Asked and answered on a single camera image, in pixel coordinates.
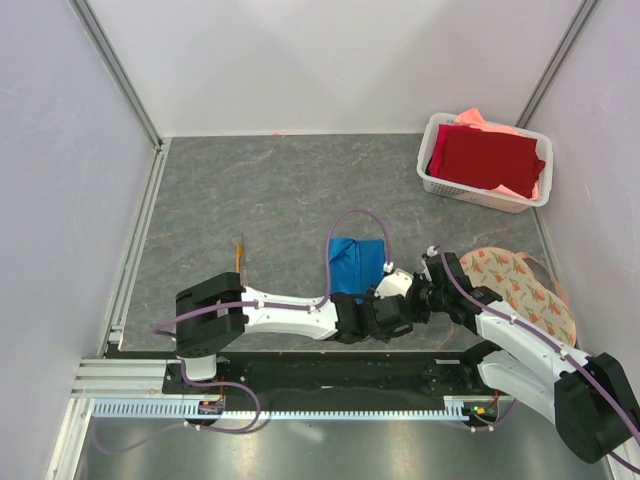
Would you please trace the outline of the blue cloth napkin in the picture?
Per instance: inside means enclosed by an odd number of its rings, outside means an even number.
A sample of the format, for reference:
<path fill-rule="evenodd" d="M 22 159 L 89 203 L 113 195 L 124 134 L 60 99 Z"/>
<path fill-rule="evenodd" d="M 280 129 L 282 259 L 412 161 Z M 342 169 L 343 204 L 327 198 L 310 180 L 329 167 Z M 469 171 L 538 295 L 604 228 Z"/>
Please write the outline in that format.
<path fill-rule="evenodd" d="M 329 240 L 328 271 L 329 293 L 355 297 L 357 304 L 364 301 L 371 287 L 383 279 L 385 264 L 383 239 L 357 240 L 334 237 Z"/>

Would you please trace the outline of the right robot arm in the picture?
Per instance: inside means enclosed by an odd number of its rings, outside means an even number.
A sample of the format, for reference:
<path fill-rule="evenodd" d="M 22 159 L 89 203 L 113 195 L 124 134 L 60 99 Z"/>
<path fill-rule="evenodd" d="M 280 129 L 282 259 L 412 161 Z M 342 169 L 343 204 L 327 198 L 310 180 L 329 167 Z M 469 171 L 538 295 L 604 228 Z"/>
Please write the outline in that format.
<path fill-rule="evenodd" d="M 639 405 L 621 364 L 560 342 L 520 316 L 487 287 L 413 280 L 406 298 L 421 313 L 444 312 L 491 343 L 458 368 L 467 392 L 487 387 L 512 396 L 548 420 L 579 459 L 595 463 L 639 438 Z"/>

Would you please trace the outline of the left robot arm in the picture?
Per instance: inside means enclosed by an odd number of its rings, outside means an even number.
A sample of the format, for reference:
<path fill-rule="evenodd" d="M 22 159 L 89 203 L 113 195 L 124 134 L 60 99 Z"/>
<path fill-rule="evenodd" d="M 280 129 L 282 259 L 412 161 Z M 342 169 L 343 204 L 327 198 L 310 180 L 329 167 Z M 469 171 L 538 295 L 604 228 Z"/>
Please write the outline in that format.
<path fill-rule="evenodd" d="M 273 333 L 353 344 L 387 342 L 413 329 L 407 297 L 413 278 L 385 275 L 366 294 L 334 293 L 326 300 L 267 294 L 225 272 L 179 292 L 175 298 L 176 356 L 185 382 L 208 393 L 219 382 L 217 355 L 244 334 Z"/>

